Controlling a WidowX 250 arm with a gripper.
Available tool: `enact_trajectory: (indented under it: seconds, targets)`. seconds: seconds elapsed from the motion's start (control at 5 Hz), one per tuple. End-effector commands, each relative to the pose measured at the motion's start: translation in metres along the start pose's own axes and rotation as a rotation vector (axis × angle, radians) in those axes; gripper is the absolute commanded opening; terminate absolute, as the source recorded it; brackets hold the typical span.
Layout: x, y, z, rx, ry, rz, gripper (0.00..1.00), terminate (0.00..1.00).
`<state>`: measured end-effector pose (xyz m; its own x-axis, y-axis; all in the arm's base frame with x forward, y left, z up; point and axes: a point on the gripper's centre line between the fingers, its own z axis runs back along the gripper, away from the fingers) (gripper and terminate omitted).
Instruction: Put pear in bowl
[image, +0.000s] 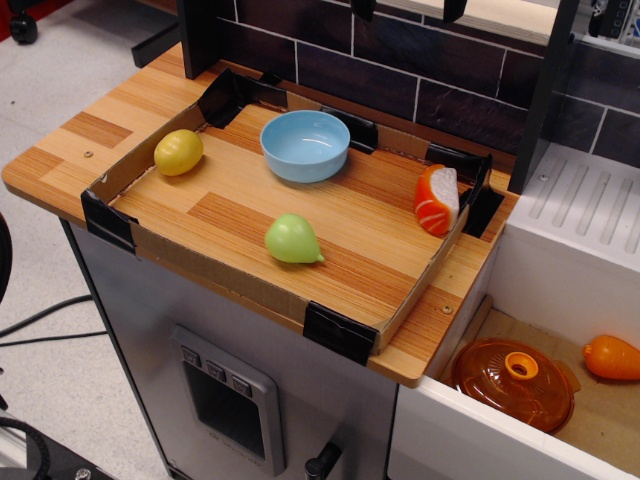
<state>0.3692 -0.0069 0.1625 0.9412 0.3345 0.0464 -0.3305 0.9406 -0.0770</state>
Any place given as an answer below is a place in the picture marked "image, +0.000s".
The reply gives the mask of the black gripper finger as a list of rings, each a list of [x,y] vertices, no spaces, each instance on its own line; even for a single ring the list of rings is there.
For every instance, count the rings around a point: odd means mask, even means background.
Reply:
[[[359,19],[364,21],[372,21],[375,8],[377,5],[376,0],[350,0],[350,7],[352,13]]]
[[[444,23],[454,23],[465,13],[467,0],[444,0],[443,17]]]

